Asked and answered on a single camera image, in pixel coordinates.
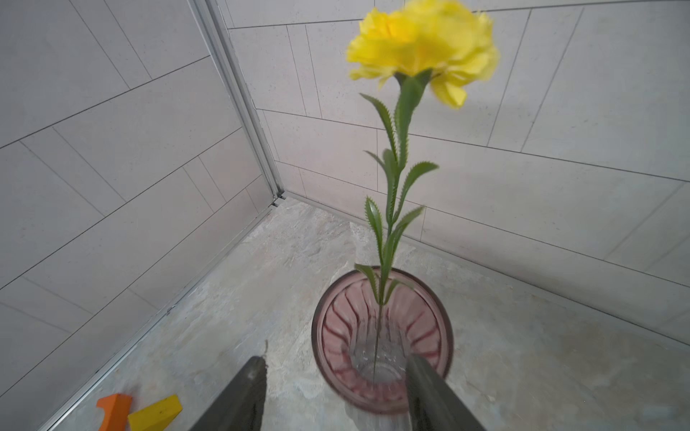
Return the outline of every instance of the pink glass vase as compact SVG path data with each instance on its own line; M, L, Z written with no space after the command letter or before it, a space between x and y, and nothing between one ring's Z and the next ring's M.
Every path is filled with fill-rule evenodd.
M327 289L311 327L316 364L328 384L345 401L377 414L408 410L405 367L410 353L425 357L443 378L453 358L453 330L436 295L405 271L393 269L390 278L414 289L398 285L383 307L377 350L379 306L359 271L348 272Z

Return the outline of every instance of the yellow flower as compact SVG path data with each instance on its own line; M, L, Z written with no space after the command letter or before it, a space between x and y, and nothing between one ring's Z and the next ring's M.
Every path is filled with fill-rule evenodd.
M391 14L374 8L347 48L347 60L361 64L350 78L380 78L383 85L396 72L414 76L431 68L436 97L458 109L467 96L463 86L496 69L492 25L454 0L412 0Z

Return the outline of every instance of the serrated leaf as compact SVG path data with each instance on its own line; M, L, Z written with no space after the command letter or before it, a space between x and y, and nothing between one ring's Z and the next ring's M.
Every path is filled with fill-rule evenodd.
M385 298L385 300L384 300L384 305L386 305L386 304L388 303L388 301L391 300L391 295L393 295L393 291L394 291L395 287L396 287L397 285L399 285L399 284L402 284L403 286L406 286L406 287L408 287L408 288L410 288L410 289L412 289L412 290L415 289L415 288L413 288L412 286L410 286L409 284L404 283L404 282L402 282L402 281L400 281L400 280L398 280L398 279L392 279L392 280L391 280L391 284L388 286L388 290L386 291L386 298Z
M405 202L405 198L407 197L407 192L410 191L410 187L412 187L419 177L427 172L431 172L434 169L438 169L438 165L436 163L431 163L430 161L420 161L414 165L412 169L410 169L410 172L407 173L405 182L402 185L402 191L400 192L400 203L398 204L397 211L393 217L393 223L395 223L397 218L400 216L402 204Z
M420 206L402 216L400 222L397 224L397 226L395 226L393 233L391 233L391 235L389 235L386 239L386 245L384 246L384 260L386 262L390 262L391 266L393 265L393 257L395 256L395 251L397 250L397 245L402 238L402 234L405 232L405 229L407 229L410 223L420 216L422 211L424 211L424 207Z
M391 233L393 227L393 215L395 214L395 197L397 195L397 185L400 181L400 169L393 157L393 152L388 148L384 150L384 170L386 171L386 179L388 179L388 196L386 200L386 222L388 222L388 233Z
M374 273L374 269L369 265L360 265L359 263L355 263L355 269L361 272L362 274L366 275L366 278L369 279L369 283L371 284L371 290L373 290L374 292L374 297L376 298L376 301L380 302L379 295L376 292L376 275Z
M395 135L393 134L393 124L391 123L391 114L388 111L388 108L386 108L386 105L383 104L379 99L376 99L375 97L369 96L368 94L360 93L362 97L364 97L366 100L370 101L372 105L374 105L374 108L376 108L376 111L379 113L379 117L381 117L381 121L384 124L384 128L386 129L386 134L388 135L388 141L391 143L391 149L393 150L393 156L395 156L395 160L397 160L397 150L395 148Z
M382 245L384 237L383 222L381 220L381 212L379 207L376 205L373 199L369 196L366 197L364 202L364 212L366 213L366 218L369 221L369 225L374 229L374 234L376 235L376 246L379 251L379 259L383 257Z

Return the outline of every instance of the tile floor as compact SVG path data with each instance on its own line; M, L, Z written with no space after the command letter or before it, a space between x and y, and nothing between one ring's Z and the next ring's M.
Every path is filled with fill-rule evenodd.
M132 411L178 394L184 409L168 430L188 430L268 340L264 431L407 430L404 417L345 405L311 352L322 292L356 261L375 262L371 239L364 226L283 201L57 429L96 430L96 400L123 392L135 398ZM687 353L406 243L396 266L446 306L455 335L448 384L487 430L690 429Z

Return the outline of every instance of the white wall tile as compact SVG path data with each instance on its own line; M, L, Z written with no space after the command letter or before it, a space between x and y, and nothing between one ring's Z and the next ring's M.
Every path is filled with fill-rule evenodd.
M361 92L381 99L393 111L399 86L394 79L378 90L378 80L353 81L348 71L356 69L356 63L345 60L345 50L359 34L357 21L307 24L306 32L311 49L316 88L325 119L383 127L376 109L362 98Z
M115 189L110 187L52 127L23 138L21 142L103 216L107 216L125 203Z
M489 146L520 151L582 7L532 10Z
M0 146L128 89L67 0L0 2L0 40Z
M0 397L13 430L36 430L156 313L125 290Z
M309 42L306 37L306 26L304 24L297 24L287 26L287 28L297 68L297 77L299 78L299 89L302 91L304 109L308 116L321 118L321 106L319 104L319 95L316 92L316 80L311 63Z
M512 9L512 8L541 8L544 6L561 6L573 3L619 3L618 0L466 0L463 3L472 10Z
M686 1L587 6L524 152L690 179L689 21Z
M683 285L430 208L422 241L646 328L690 305Z
M93 313L65 301L24 277L19 277L0 290L0 303L57 326L70 334L93 316Z
M286 26L229 31L254 106L305 115Z
M631 232L606 260L635 270L647 271L652 264L690 234L689 214L690 184L685 183L644 223Z
M257 212L265 210L273 203L273 193L268 188L266 177L263 175L247 186L247 193L249 193L249 197L252 199Z
M358 219L366 220L366 215L364 214L364 201L366 197L369 196L376 202L379 211L381 211L382 216L385 217L386 195L384 193L346 183L335 178L327 177L326 175L317 174L316 172L304 169L300 169L299 171L302 176L302 181L304 182L306 197L309 199L323 203L336 210L346 212ZM402 208L402 214L406 214L408 211L418 206L419 205L416 203L406 201ZM408 226L405 231L405 236L419 240L422 234L423 222L424 213Z
M660 325L657 332L690 344L690 311Z
M466 87L467 100L460 110L439 102L428 88L415 111L410 133L483 146L489 142L528 14L527 10L489 14L494 19L493 41L501 52L493 76L489 81L477 81Z
M381 12L391 13L402 9L405 6L405 0L374 0L374 6Z
M25 277L98 312L212 214L178 169Z
M208 55L185 0L106 0L152 78Z
M0 350L0 394L10 389L69 335L69 332L0 304L0 340L3 344ZM11 423L4 415L0 414L0 417L6 425Z
M264 136L266 137L266 140L268 141L268 147L270 149L270 153L273 156L273 160L279 161L280 159L278 158L278 151L275 149L275 143L273 142L273 136L270 133L270 129L268 128L268 123L266 122L266 114L264 111L257 109L257 114L259 115L259 122L261 123L262 130L264 131Z
M0 148L0 286L102 218L24 145Z
M199 189L201 195L204 196L204 199L213 212L218 211L225 205L225 198L223 198L218 186L213 182L213 178L211 178L211 175L208 173L199 157L195 157L189 161L184 166L184 170L192 181L194 181L194 185L197 186L197 189Z
M240 125L207 58L55 128L128 201Z
M256 154L244 129L236 130L204 151L199 158L226 201L261 175Z
M304 185L302 184L302 177L299 175L299 168L280 162L276 162L275 165L278 167L278 175L283 181L285 190L304 196Z
M296 115L265 112L280 161L372 190L376 130Z
M654 263L647 272L690 286L690 237L662 257L659 262Z
M440 169L417 180L410 191L413 201L601 259L679 185L665 178L413 136L408 166L423 160L438 163ZM381 181L383 176L379 190L384 190Z
M249 194L239 193L156 262L130 290L163 308L257 215Z
M227 0L235 27L362 19L374 0Z
M151 80L104 0L70 0L129 88Z

